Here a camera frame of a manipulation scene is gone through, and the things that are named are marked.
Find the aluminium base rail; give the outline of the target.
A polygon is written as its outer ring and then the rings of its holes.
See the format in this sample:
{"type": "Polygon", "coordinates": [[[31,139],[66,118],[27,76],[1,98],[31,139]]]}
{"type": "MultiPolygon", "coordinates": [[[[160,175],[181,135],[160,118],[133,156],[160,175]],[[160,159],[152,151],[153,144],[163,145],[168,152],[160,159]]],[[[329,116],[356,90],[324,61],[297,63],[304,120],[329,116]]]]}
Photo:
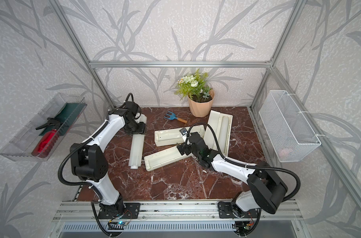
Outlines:
{"type": "MultiPolygon", "coordinates": [[[[290,200],[282,203],[275,214],[257,210],[245,213],[241,217],[231,215],[228,210],[219,208],[220,200],[152,200],[140,201],[140,207],[123,218],[117,218],[111,225],[110,218],[100,222],[109,232],[194,232],[194,231],[235,231],[235,226],[246,223],[258,223],[257,230],[270,222],[286,225],[292,235],[300,238],[309,235],[307,226],[297,202],[290,200]]],[[[65,232],[99,232],[99,226],[91,209],[90,202],[63,202],[59,206],[46,234],[47,238],[58,238],[65,232]]]]}

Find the clear plastic wall tray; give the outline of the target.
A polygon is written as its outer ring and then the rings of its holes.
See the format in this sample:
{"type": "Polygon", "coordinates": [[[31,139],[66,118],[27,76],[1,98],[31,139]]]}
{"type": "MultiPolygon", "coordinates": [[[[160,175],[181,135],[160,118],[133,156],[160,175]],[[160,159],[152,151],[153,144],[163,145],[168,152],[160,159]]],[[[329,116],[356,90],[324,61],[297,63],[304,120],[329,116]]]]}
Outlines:
{"type": "Polygon", "coordinates": [[[0,150],[0,155],[15,162],[47,161],[86,107],[83,96],[56,94],[0,150]]]}

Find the pink item in basket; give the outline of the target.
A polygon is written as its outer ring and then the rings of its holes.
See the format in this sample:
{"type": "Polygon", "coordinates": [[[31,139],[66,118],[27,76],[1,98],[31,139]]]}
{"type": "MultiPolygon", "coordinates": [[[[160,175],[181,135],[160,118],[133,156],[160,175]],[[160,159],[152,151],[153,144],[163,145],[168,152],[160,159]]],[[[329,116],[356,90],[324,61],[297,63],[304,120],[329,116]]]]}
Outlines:
{"type": "Polygon", "coordinates": [[[283,148],[279,151],[278,155],[280,159],[287,160],[287,158],[292,152],[293,150],[291,148],[283,148]]]}

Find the red spray bottle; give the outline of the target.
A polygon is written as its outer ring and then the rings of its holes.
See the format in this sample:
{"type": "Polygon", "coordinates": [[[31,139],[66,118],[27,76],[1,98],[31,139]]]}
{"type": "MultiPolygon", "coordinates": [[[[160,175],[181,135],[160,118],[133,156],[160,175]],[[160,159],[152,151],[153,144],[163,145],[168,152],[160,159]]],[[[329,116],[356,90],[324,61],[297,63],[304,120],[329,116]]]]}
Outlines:
{"type": "Polygon", "coordinates": [[[51,150],[53,149],[54,145],[60,137],[60,133],[58,131],[61,125],[62,122],[60,120],[48,118],[45,124],[36,128],[36,130],[41,130],[52,126],[52,129],[42,136],[37,146],[33,149],[33,156],[39,158],[46,158],[50,154],[51,150]]]}

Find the blue garden hand rake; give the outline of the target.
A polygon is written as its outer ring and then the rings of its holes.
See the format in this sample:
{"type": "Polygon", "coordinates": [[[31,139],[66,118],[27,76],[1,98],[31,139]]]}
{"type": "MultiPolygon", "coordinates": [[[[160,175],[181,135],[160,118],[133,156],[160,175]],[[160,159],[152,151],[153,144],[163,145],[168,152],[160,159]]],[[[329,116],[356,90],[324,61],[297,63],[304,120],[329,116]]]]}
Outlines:
{"type": "Polygon", "coordinates": [[[179,121],[179,122],[181,122],[181,123],[187,124],[187,120],[178,118],[175,113],[170,112],[170,111],[168,111],[168,112],[165,114],[164,118],[167,119],[167,120],[171,120],[171,121],[177,120],[177,121],[179,121]]]}

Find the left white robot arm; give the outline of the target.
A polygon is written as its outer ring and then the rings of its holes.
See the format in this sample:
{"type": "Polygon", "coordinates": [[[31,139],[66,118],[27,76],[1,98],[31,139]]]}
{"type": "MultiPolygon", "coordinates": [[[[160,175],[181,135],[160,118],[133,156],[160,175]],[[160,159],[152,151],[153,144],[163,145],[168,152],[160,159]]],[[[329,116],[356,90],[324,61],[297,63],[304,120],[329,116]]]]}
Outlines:
{"type": "Polygon", "coordinates": [[[132,136],[130,162],[142,158],[146,120],[138,104],[126,101],[121,107],[109,111],[104,123],[87,140],[71,146],[72,173],[97,193],[103,206],[114,209],[123,206],[122,196],[108,176],[109,164],[104,151],[117,132],[123,129],[132,136]]]}

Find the long plastic wrap roll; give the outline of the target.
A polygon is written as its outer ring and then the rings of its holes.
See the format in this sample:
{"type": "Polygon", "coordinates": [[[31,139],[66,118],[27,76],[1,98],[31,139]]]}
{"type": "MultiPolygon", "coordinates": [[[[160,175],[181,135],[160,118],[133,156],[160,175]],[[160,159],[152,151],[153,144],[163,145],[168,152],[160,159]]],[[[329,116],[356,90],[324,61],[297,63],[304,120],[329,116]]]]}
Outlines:
{"type": "Polygon", "coordinates": [[[134,134],[132,137],[132,144],[131,144],[129,164],[128,164],[131,169],[138,169],[141,166],[147,117],[145,115],[141,115],[140,118],[138,119],[138,122],[143,123],[144,129],[143,129],[143,133],[134,134]]]}

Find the potted artificial flower plant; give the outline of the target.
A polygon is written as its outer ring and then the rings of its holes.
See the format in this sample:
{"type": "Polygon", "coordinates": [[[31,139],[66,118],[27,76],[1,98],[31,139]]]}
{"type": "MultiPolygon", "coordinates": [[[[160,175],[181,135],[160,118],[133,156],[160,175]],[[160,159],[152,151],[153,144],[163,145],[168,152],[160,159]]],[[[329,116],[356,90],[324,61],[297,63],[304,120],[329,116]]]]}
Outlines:
{"type": "Polygon", "coordinates": [[[175,94],[187,98],[191,114],[203,118],[209,114],[214,100],[214,91],[207,82],[208,73],[199,69],[180,78],[175,85],[175,94]]]}

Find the cream wrap dispenser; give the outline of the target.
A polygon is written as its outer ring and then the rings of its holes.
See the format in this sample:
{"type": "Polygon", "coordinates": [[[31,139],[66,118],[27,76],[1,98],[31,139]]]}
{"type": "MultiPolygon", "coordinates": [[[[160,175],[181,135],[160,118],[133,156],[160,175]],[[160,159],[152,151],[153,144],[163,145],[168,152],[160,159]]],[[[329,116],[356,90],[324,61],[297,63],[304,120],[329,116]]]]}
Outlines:
{"type": "MultiPolygon", "coordinates": [[[[221,128],[221,123],[222,123],[222,117],[226,116],[230,118],[230,124],[229,124],[229,134],[228,134],[228,139],[227,139],[227,155],[228,156],[228,152],[229,152],[229,142],[230,142],[230,135],[231,135],[231,128],[232,128],[232,122],[233,122],[233,116],[232,115],[228,115],[228,114],[223,114],[217,111],[213,111],[211,110],[210,115],[209,115],[209,119],[208,119],[208,124],[212,127],[213,131],[215,132],[215,135],[217,137],[217,139],[219,138],[219,133],[220,133],[220,128],[221,128]]],[[[217,144],[214,140],[212,131],[209,127],[206,128],[205,130],[205,135],[203,137],[205,144],[213,150],[217,150],[217,144]]]]}
{"type": "Polygon", "coordinates": [[[180,161],[187,157],[195,158],[195,156],[190,153],[189,155],[181,154],[177,149],[178,144],[184,143],[183,135],[184,133],[181,130],[188,130],[186,128],[176,128],[170,130],[161,130],[154,132],[155,144],[159,147],[170,146],[167,149],[161,150],[159,152],[153,153],[151,155],[144,156],[145,167],[147,171],[153,171],[160,167],[169,165],[171,163],[180,161]]]}

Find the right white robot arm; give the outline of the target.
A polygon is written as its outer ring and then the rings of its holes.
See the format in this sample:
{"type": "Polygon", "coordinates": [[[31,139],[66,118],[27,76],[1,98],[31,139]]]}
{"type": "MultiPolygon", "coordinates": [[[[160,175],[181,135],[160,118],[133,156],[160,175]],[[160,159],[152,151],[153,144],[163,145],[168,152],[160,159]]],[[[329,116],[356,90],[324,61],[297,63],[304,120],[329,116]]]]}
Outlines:
{"type": "Polygon", "coordinates": [[[217,150],[210,149],[197,132],[177,145],[181,155],[192,154],[207,169],[228,174],[249,186],[249,191],[238,193],[231,202],[232,213],[242,217],[245,212],[262,209],[275,214],[288,187],[268,163],[249,164],[224,158],[217,150]]]}

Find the green cloth in tray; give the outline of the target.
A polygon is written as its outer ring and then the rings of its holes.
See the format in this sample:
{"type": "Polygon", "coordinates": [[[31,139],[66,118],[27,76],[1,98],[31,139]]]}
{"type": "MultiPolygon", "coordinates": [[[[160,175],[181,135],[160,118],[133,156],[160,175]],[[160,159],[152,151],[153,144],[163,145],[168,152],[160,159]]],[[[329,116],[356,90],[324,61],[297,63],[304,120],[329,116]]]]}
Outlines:
{"type": "MultiPolygon", "coordinates": [[[[85,103],[66,103],[60,112],[54,117],[54,119],[60,120],[62,125],[59,129],[60,136],[64,136],[70,127],[77,120],[83,109],[87,105],[85,103]]],[[[46,132],[49,132],[52,126],[42,129],[40,136],[43,136],[46,132]]]]}

